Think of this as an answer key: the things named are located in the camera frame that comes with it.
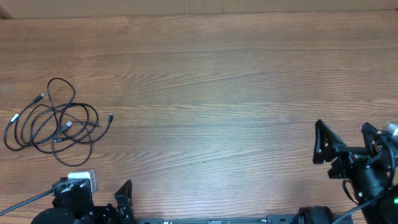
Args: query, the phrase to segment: wood grain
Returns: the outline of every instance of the wood grain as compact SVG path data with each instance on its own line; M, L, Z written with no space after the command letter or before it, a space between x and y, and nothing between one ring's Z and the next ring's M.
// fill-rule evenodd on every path
M397 22L395 11L1 21L0 127L62 77L102 124L114 113L81 167L98 171L97 205L132 179L139 218L342 213L353 204L341 182L312 164L314 124L361 146L362 123L398 120ZM51 93L70 96L59 83ZM1 210L74 170L34 149L0 152ZM0 222L30 223L50 202Z

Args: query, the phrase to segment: tangled cable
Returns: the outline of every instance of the tangled cable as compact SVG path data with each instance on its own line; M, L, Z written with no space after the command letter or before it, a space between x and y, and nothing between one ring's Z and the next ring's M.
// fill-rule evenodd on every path
M51 84L51 82L54 81L54 80L61 80L61 81L65 82L65 83L67 83L67 84L70 86L70 88L73 90L73 95L72 95L72 97L70 98L70 100L69 100L68 103L64 103L64 104L62 104L62 105L54 106L53 101L52 101L52 99L51 99L51 94L50 94L50 84ZM88 159L90 158L91 154L93 153L93 144L94 144L95 142L97 142L98 140L100 140L100 139L106 134L106 132L108 131L108 129L109 129L111 123L112 123L112 120L113 120L113 115L112 115L112 114L109 115L108 125L107 125L106 129L103 131L103 133L100 134L96 139L92 139L92 138L91 138L91 133L95 130L95 128L96 128L97 126L101 126L101 125L98 123L98 120L99 120L99 118L98 118L98 113L97 113L97 111L96 111L91 105L88 105L88 104L86 104L86 103L72 103L72 101L73 101L73 99L75 98L75 95L76 95L75 88L74 88L69 82L67 82L66 80L64 80L64 79L62 79L62 78L53 78L53 79L51 79L51 80L47 83L47 94L48 94L48 96L49 96L49 100L50 100L51 106L47 106L47 105L44 105L44 104L39 104L39 105L37 105L37 106L29 113L28 117L26 118L24 124L23 124L22 127L21 127L21 133L20 133L20 139L21 139L21 140L19 140L18 137L17 137L17 126L18 126L19 118L22 116L22 114L23 114L28 108L30 108L30 107L33 106L34 104L38 103L41 99L43 99L43 97L45 96L45 94L43 93L43 94L37 96L37 97L33 100L33 102L31 102L29 105L27 105L19 114L15 114L15 115L14 115L14 117L10 120L10 122L8 123L8 125L6 126L6 128L5 128L5 130L4 130L4 143L5 143L5 145L7 146L7 148L9 148L9 149L12 150L12 151L20 151L20 150L23 150L23 149L26 148L26 147L34 146L34 147L35 147L38 151L40 151L40 152L43 152L43 153L46 153L46 154L53 154L54 157L56 158L56 160L58 160L60 163L62 163L62 164L65 165L65 166L70 166L70 167L78 167L78 166L81 166L81 165L83 165L85 162L88 161ZM35 111L38 107L40 107L40 106L46 107L47 109L46 109L45 111L43 111L43 112L40 112L38 115L36 115L36 117L34 117L34 118L32 119L32 122L31 122L31 124L30 124L30 130L29 130L29 140L27 140L26 138L24 138L24 128L25 128L25 126L26 126L27 121L28 121L28 120L30 119L30 117L33 115L34 111ZM66 110L67 110L67 109L72 108L72 107L74 107L74 106L80 106L80 107L82 107L82 108L85 110L85 112L86 112L86 121L85 121L85 122L80 121L80 120L77 119L76 117L74 117L74 116L72 116L72 115L66 113ZM95 116L96 116L96 121L95 121L95 122L91 122L91 121L90 121L90 116L89 116L89 110L88 110L88 108L94 111ZM33 127L34 127L34 124L36 123L36 121L37 121L39 118L41 118L42 116L46 115L47 113L51 113L51 115L50 115L47 119L45 119L45 121L44 121L42 124L39 125L39 127L37 128L36 131L34 131L34 130L33 130ZM62 118L64 117L64 115L65 115L65 116L68 116L68 117L70 117L70 118L72 118L72 119L75 120L75 121L73 121L73 122L68 121L68 122L66 122L64 125L62 125ZM55 122L56 122L56 124L57 124L57 127L55 128L55 131L54 131L51 135L47 136L46 138L43 138L43 139L41 139L41 140L36 141L35 138L36 138L36 136L38 135L38 133L40 132L40 130L41 130L41 129L44 127L44 125L45 125L51 118L53 118L53 117L54 117ZM10 145L8 145L8 143L7 143L7 131L8 131L8 129L10 128L10 126L11 126L12 123L15 123L15 127L14 127L14 139L15 139L16 143L18 143L18 145L19 145L18 148L12 148L12 147L11 147ZM68 135L67 132L68 132L69 127L70 127L71 125L77 124L77 123L81 124L82 128L81 128L79 131L77 131L75 134ZM79 134L81 134L83 131L85 131L86 134L84 134L82 137L79 137L79 138L77 139L77 136L78 136ZM62 148L62 149L57 149L57 150L55 150L55 143L57 143L57 142L64 142L64 141L66 141L66 140L71 140L72 143L69 144L68 146ZM39 147L41 144L44 144L44 143L46 143L46 142L48 142L48 141L51 141L51 150L52 150L51 152L42 150L42 149ZM87 158L86 158L82 163L79 163L79 164L67 164L66 162L63 162L63 161L58 157L57 153L58 153L58 152L62 152L62 151L64 151L64 150L66 150L66 149L68 149L68 148L74 146L74 145L77 144L77 143L80 143L80 144L89 144L89 145L90 145L90 151L89 151L89 153L88 153Z

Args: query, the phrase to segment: beige wall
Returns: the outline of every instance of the beige wall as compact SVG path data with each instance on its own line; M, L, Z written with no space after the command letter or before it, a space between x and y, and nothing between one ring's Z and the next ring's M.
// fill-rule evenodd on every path
M214 14L242 12L384 10L398 0L0 0L15 19Z

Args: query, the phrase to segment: tabletop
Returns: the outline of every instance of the tabletop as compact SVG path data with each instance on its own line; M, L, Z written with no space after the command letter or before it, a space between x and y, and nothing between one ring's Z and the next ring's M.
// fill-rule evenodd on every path
M361 124L398 120L397 24L398 11L0 21L2 133L53 77L102 125L114 115L77 168L1 143L0 210L94 169L95 205L116 205L113 193L131 179L137 218L264 217L313 205L343 213L355 204L341 180L312 164L315 121L362 146ZM71 97L62 83L50 89L56 105ZM60 156L74 163L87 153L76 145ZM0 222L30 223L51 201ZM364 223L360 212L354 219Z

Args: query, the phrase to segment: robotic claw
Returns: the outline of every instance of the robotic claw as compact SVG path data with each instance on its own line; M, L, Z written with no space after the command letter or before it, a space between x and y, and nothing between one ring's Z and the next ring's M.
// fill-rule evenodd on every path
M52 192L55 197L53 208L38 214L32 224L352 224L351 214L357 210L362 210L368 224L398 223L398 185L393 186L398 164L398 126L388 124L387 130L383 131L364 123L361 131L365 147L347 147L322 120L315 123L313 163L331 162L329 178L345 179L343 188L358 205L343 215L334 215L328 207L316 206L300 208L294 215L268 215L265 218L135 219L131 180L114 194L118 203L116 208L110 203L94 206L92 194L98 190L98 182L95 172L89 170L72 172L53 184L52 190L47 193ZM347 182L354 189L356 201L345 188ZM15 205L7 212L21 205Z

